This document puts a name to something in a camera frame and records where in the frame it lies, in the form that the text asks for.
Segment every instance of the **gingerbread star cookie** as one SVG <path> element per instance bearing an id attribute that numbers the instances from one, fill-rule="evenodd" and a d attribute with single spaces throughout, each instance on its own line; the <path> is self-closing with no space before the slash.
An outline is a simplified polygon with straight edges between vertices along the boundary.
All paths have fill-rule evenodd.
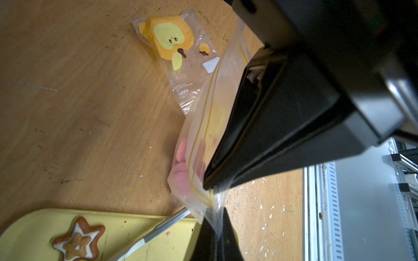
<path id="1" fill-rule="evenodd" d="M 74 223 L 71 233 L 56 238 L 52 247 L 62 253 L 62 261 L 96 260 L 99 256 L 97 241 L 105 226 L 91 227 L 84 217 Z"/>

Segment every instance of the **ziplock bag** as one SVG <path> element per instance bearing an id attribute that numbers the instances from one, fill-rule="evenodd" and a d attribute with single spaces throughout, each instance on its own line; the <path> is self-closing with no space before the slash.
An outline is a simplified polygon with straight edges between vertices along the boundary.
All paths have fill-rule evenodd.
<path id="1" fill-rule="evenodd" d="M 154 49 L 184 115 L 219 60 L 196 13 L 145 17 L 133 21 L 139 38 Z"/>
<path id="2" fill-rule="evenodd" d="M 222 232 L 225 196 L 232 183 L 206 191 L 203 175 L 225 132 L 242 73 L 250 60 L 238 19 L 234 34 L 211 78 L 207 80 L 186 117 L 168 176 L 171 191 L 202 223 L 205 217 L 216 235 Z"/>

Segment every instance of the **wooden surface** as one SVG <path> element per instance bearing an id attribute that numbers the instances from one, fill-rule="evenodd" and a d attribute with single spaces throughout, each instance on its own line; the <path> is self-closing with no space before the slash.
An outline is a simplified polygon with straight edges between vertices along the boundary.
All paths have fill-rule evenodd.
<path id="1" fill-rule="evenodd" d="M 131 21 L 193 8 L 223 53 L 232 9 L 221 0 L 0 7 L 0 233 L 40 208 L 172 214 L 166 179 L 184 116 Z M 248 45 L 261 43 L 248 33 Z M 243 256 L 301 260 L 302 172 L 265 179 L 227 197 Z"/>

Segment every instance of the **yellow cutting board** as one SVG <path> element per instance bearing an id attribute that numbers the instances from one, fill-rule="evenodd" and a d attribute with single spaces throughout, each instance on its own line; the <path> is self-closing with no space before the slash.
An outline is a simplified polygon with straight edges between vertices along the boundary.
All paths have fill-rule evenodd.
<path id="1" fill-rule="evenodd" d="M 61 253 L 52 248 L 52 241 L 71 231 L 74 221 L 80 216 L 87 219 L 91 226 L 106 227 L 97 243 L 99 257 L 96 261 L 106 261 L 166 219 L 70 209 L 38 210 L 21 217 L 0 236 L 0 261 L 60 261 Z M 126 261 L 183 261 L 196 224 L 196 220 L 184 218 L 139 248 Z"/>

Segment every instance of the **white label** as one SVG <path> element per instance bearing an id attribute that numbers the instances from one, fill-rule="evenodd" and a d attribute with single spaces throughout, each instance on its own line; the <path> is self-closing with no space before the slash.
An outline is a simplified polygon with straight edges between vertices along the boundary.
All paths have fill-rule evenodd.
<path id="1" fill-rule="evenodd" d="M 218 62 L 219 62 L 219 57 L 215 57 L 210 61 L 204 62 L 203 67 L 206 69 L 208 73 L 213 73 Z"/>

